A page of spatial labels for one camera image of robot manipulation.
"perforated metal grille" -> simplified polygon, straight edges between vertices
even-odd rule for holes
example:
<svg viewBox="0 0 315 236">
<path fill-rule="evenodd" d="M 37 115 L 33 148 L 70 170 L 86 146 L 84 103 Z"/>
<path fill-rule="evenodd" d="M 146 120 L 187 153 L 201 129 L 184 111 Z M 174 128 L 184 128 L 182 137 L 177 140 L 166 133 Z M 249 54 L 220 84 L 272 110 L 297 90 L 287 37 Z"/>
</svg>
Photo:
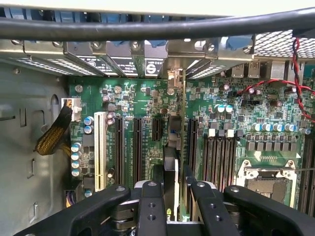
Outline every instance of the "perforated metal grille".
<svg viewBox="0 0 315 236">
<path fill-rule="evenodd" d="M 206 76 L 218 74 L 219 72 L 223 71 L 224 68 L 225 65 L 210 65 L 207 69 L 192 76 L 192 79 L 200 79 Z"/>
<path fill-rule="evenodd" d="M 265 57 L 292 57 L 292 31 L 262 33 L 256 36 L 255 55 Z M 300 38 L 300 58 L 315 58 L 315 39 Z"/>
<path fill-rule="evenodd" d="M 88 71 L 88 70 L 86 70 L 86 69 L 84 69 L 84 68 L 82 68 L 82 67 L 80 67 L 80 66 L 78 66 L 76 64 L 68 62 L 68 61 L 66 61 L 64 59 L 46 59 L 46 60 L 48 60 L 48 61 L 50 61 L 52 63 L 55 63 L 57 65 L 61 65 L 63 67 L 66 67 L 68 69 L 80 72 L 80 73 L 82 73 L 84 75 L 95 75 L 94 73 L 92 73 L 92 72 L 90 72 L 90 71 Z"/>
<path fill-rule="evenodd" d="M 24 63 L 24 64 L 28 64 L 28 65 L 31 65 L 31 66 L 39 67 L 39 68 L 42 68 L 42 69 L 45 69 L 45 70 L 57 72 L 57 73 L 60 73 L 60 74 L 73 75 L 73 74 L 70 73 L 70 72 L 67 72 L 67 71 L 64 71 L 64 70 L 60 70 L 60 69 L 54 68 L 54 67 L 52 67 L 52 66 L 49 66 L 49 65 L 45 65 L 45 64 L 36 62 L 36 61 L 32 61 L 32 60 L 29 59 L 29 58 L 18 58 L 18 59 L 10 58 L 10 59 L 16 60 L 16 61 L 18 61 L 18 62 L 22 62 L 22 63 Z"/>
</svg>

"green circuit board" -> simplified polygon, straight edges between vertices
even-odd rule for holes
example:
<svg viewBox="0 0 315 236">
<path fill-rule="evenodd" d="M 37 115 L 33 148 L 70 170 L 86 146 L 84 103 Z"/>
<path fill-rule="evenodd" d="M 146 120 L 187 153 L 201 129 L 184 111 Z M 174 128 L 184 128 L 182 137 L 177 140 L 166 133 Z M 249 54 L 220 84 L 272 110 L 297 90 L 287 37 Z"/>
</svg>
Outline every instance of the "green circuit board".
<svg viewBox="0 0 315 236">
<path fill-rule="evenodd" d="M 314 82 L 312 78 L 313 66 L 305 67 L 304 84 L 313 88 Z M 185 156 L 183 157 L 185 164 L 193 165 L 195 176 L 199 180 L 212 181 L 211 174 L 205 174 L 205 171 L 213 171 L 213 163 L 211 160 L 206 162 L 206 145 L 205 140 L 208 139 L 209 128 L 212 123 L 217 123 L 217 129 L 224 130 L 224 124 L 228 124 L 228 129 L 233 130 L 235 136 L 226 142 L 223 149 L 218 149 L 217 153 L 222 153 L 221 159 L 216 166 L 225 166 L 232 171 L 229 175 L 225 175 L 222 179 L 217 180 L 215 184 L 222 187 L 229 183 L 237 182 L 238 171 L 245 160 L 249 160 L 252 167 L 259 168 L 283 168 L 289 160 L 294 162 L 296 168 L 301 167 L 305 136 L 301 134 L 301 126 L 311 128 L 311 123 L 306 121 L 296 102 L 294 93 L 285 93 L 287 86 L 267 85 L 260 87 L 261 95 L 244 94 L 242 96 L 233 95 L 234 91 L 240 91 L 249 85 L 257 83 L 257 79 L 250 78 L 221 78 L 210 77 L 198 81 L 186 82 L 186 107 L 185 107 Z M 124 79 L 124 78 L 95 78 L 95 77 L 73 77 L 69 79 L 70 97 L 80 98 L 82 105 L 82 121 L 72 122 L 71 124 L 71 143 L 82 142 L 84 136 L 83 119 L 93 117 L 95 112 L 107 111 L 108 107 L 104 106 L 103 97 L 110 96 L 110 104 L 115 105 L 115 113 L 117 118 L 124 119 L 124 168 L 123 173 L 125 185 L 133 187 L 134 172 L 134 119 L 142 118 L 142 173 L 141 179 L 152 179 L 153 166 L 163 163 L 163 147 L 168 142 L 168 121 L 171 114 L 180 114 L 181 100 L 180 92 L 175 91 L 173 95 L 167 94 L 167 81 L 156 79 Z M 76 86 L 81 85 L 82 91 L 77 92 Z M 223 85 L 228 85 L 229 89 L 224 91 L 220 89 Z M 313 113 L 314 101 L 309 99 L 309 94 L 304 97 L 306 109 Z M 258 105 L 244 105 L 246 101 L 259 101 Z M 275 101 L 280 101 L 281 106 L 274 106 Z M 232 112 L 218 112 L 218 105 L 230 105 Z M 152 120 L 159 118 L 163 121 L 163 129 L 161 139 L 153 140 Z M 191 128 L 189 124 L 191 120 L 198 123 L 198 132 L 195 136 L 194 150 L 195 160 L 189 162 L 191 156 Z M 293 124 L 294 130 L 288 131 L 254 131 L 253 124 Z M 236 136 L 237 132 L 241 132 L 241 136 Z M 116 168 L 115 160 L 115 126 L 108 126 L 107 129 L 107 145 L 106 145 L 106 168 Z M 294 151 L 282 150 L 266 150 L 257 149 L 260 143 L 282 143 L 288 145 L 294 144 Z M 79 179 L 83 176 L 93 176 L 95 167 L 93 163 L 94 148 L 82 147 L 81 164 L 82 172 Z M 223 159 L 229 156 L 232 162 L 226 164 Z M 107 185 L 115 183 L 114 178 L 107 180 Z M 296 206 L 298 201 L 299 176 L 295 182 L 283 182 L 284 198 L 282 202 L 288 206 Z"/>
</svg>

